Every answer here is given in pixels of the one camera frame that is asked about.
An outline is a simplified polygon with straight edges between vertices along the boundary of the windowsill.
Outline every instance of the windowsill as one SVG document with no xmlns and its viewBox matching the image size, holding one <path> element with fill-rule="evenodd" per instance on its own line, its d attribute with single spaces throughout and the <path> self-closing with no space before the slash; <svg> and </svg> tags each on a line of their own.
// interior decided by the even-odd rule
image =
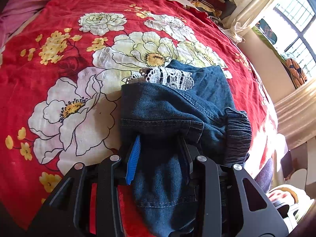
<svg viewBox="0 0 316 237">
<path fill-rule="evenodd" d="M 265 36 L 265 34 L 263 34 L 263 32 L 257 28 L 256 26 L 254 26 L 252 28 L 252 31 L 260 38 L 260 40 L 269 48 L 273 51 L 273 53 L 277 56 L 277 58 L 279 59 L 279 61 L 282 63 L 283 67 L 285 68 L 287 74 L 289 75 L 293 86 L 295 87 L 295 89 L 298 88 L 298 86 L 296 86 L 296 84 L 294 83 L 295 80 L 295 76 L 293 76 L 293 74 L 291 73 L 285 59 L 278 53 L 278 51 L 274 48 L 274 46 L 272 45 L 272 43 L 270 42 L 270 40 Z"/>
</svg>

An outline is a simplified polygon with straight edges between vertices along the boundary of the white flower print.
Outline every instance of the white flower print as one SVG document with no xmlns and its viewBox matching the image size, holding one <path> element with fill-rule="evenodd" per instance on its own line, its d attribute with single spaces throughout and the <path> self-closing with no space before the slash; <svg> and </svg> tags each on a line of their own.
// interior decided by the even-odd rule
<svg viewBox="0 0 316 237">
<path fill-rule="evenodd" d="M 96 36 L 103 36 L 109 31 L 124 30 L 124 24 L 127 22 L 125 16 L 119 13 L 86 13 L 80 17 L 80 31 L 91 32 Z"/>
<path fill-rule="evenodd" d="M 39 136 L 33 151 L 40 164 L 59 153 L 57 167 L 66 174 L 77 162 L 99 163 L 111 149 L 119 149 L 117 104 L 101 92 L 96 76 L 102 71 L 88 67 L 78 74 L 77 83 L 59 78 L 47 100 L 35 106 L 28 125 Z"/>
<path fill-rule="evenodd" d="M 198 42 L 179 42 L 178 43 L 179 60 L 185 64 L 195 67 L 210 67 L 220 65 L 222 69 L 228 68 L 226 63 L 212 50 L 211 47 L 205 46 Z"/>
<path fill-rule="evenodd" d="M 146 16 L 154 18 L 153 20 L 146 20 L 144 22 L 147 27 L 158 31 L 164 31 L 179 42 L 183 42 L 186 39 L 191 42 L 197 42 L 192 28 L 184 25 L 181 19 L 165 14 L 155 15 L 152 13 L 146 13 Z"/>
<path fill-rule="evenodd" d="M 171 39 L 161 38 L 156 32 L 132 32 L 116 36 L 112 47 L 96 51 L 93 65 L 108 69 L 114 63 L 117 69 L 139 71 L 139 68 L 167 66 L 178 56 Z"/>
</svg>

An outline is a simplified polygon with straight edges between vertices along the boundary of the white lace trim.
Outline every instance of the white lace trim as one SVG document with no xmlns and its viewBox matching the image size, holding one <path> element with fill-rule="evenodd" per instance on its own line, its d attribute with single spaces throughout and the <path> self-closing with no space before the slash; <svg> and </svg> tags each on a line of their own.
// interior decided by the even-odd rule
<svg viewBox="0 0 316 237">
<path fill-rule="evenodd" d="M 168 86 L 178 90 L 188 90 L 194 86 L 192 73 L 170 68 L 142 68 L 139 74 L 131 75 L 126 79 L 126 84 L 148 82 Z"/>
</svg>

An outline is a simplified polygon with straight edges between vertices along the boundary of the yellow flower print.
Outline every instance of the yellow flower print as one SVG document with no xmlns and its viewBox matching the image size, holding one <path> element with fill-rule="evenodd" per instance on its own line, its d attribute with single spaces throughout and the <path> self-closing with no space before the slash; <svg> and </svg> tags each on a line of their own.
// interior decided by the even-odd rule
<svg viewBox="0 0 316 237">
<path fill-rule="evenodd" d="M 87 52 L 101 50 L 104 47 L 106 47 L 106 46 L 105 45 L 101 45 L 100 43 L 99 44 L 93 44 L 92 46 L 87 48 Z"/>
<path fill-rule="evenodd" d="M 8 135 L 7 138 L 5 138 L 5 145 L 9 150 L 12 150 L 13 148 L 13 140 L 12 137 Z"/>
<path fill-rule="evenodd" d="M 249 65 L 246 56 L 243 53 L 235 53 L 235 55 L 238 57 L 238 59 L 235 59 L 236 62 L 241 62 L 251 73 L 252 69 L 251 66 Z"/>
<path fill-rule="evenodd" d="M 36 42 L 39 42 L 42 39 L 43 35 L 40 34 L 39 36 L 37 36 L 37 38 L 35 39 Z"/>
<path fill-rule="evenodd" d="M 22 50 L 20 56 L 23 57 L 26 54 L 26 49 Z"/>
<path fill-rule="evenodd" d="M 33 54 L 30 53 L 30 54 L 27 56 L 27 60 L 30 61 L 32 58 L 33 58 Z"/>
<path fill-rule="evenodd" d="M 21 153 L 22 156 L 24 156 L 26 161 L 27 160 L 29 160 L 29 161 L 32 160 L 32 154 L 31 154 L 30 145 L 27 142 L 25 142 L 25 143 L 21 142 L 20 153 Z"/>
<path fill-rule="evenodd" d="M 101 50 L 102 48 L 106 47 L 104 44 L 104 42 L 108 41 L 108 38 L 104 37 L 104 38 L 95 38 L 94 41 L 92 43 L 92 46 L 87 48 L 87 52 L 91 52 L 91 51 L 97 51 L 97 50 Z"/>
<path fill-rule="evenodd" d="M 64 55 L 61 55 L 61 56 L 55 55 L 55 56 L 53 56 L 53 57 L 51 58 L 51 63 L 56 64 L 58 61 L 61 60 L 61 58 L 62 58 L 63 56 L 64 56 Z"/>
<path fill-rule="evenodd" d="M 22 128 L 18 131 L 18 140 L 23 140 L 25 137 L 26 137 L 25 127 L 22 127 Z"/>
<path fill-rule="evenodd" d="M 175 17 L 175 18 L 178 18 L 179 20 L 182 20 L 183 22 L 186 23 L 186 20 L 184 18 L 182 18 L 182 17 Z"/>
<path fill-rule="evenodd" d="M 41 61 L 40 61 L 40 64 L 47 65 L 47 64 L 48 64 L 48 60 L 41 60 Z"/>
<path fill-rule="evenodd" d="M 42 176 L 39 177 L 39 181 L 44 186 L 45 191 L 52 192 L 56 185 L 61 181 L 59 175 L 52 175 L 46 172 L 42 172 Z"/>
<path fill-rule="evenodd" d="M 104 38 L 96 38 L 94 39 L 94 41 L 92 43 L 102 43 L 104 44 L 104 42 L 108 41 L 108 38 L 107 37 L 104 37 Z"/>
<path fill-rule="evenodd" d="M 82 38 L 80 35 L 74 35 L 71 39 L 74 41 L 79 41 Z"/>
<path fill-rule="evenodd" d="M 58 47 L 59 52 L 63 52 L 67 47 L 67 41 L 63 41 L 61 45 Z"/>
<path fill-rule="evenodd" d="M 61 32 L 59 32 L 58 30 L 56 30 L 54 33 L 51 33 L 51 38 L 52 40 L 58 40 L 60 38 L 62 38 L 63 34 Z"/>
<path fill-rule="evenodd" d="M 144 14 L 142 14 L 142 13 L 139 13 L 139 12 L 136 13 L 136 16 L 138 16 L 138 17 L 140 17 L 140 18 L 142 18 L 142 19 L 147 18 L 146 15 L 144 15 Z"/>
</svg>

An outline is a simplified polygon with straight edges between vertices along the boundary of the wall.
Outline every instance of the wall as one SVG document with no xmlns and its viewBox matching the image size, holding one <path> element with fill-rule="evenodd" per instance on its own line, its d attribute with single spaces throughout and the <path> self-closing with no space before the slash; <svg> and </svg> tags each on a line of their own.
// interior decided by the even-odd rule
<svg viewBox="0 0 316 237">
<path fill-rule="evenodd" d="M 293 92 L 294 85 L 273 51 L 252 30 L 244 39 L 245 42 L 239 43 L 238 47 L 255 67 L 272 102 L 276 103 Z"/>
</svg>

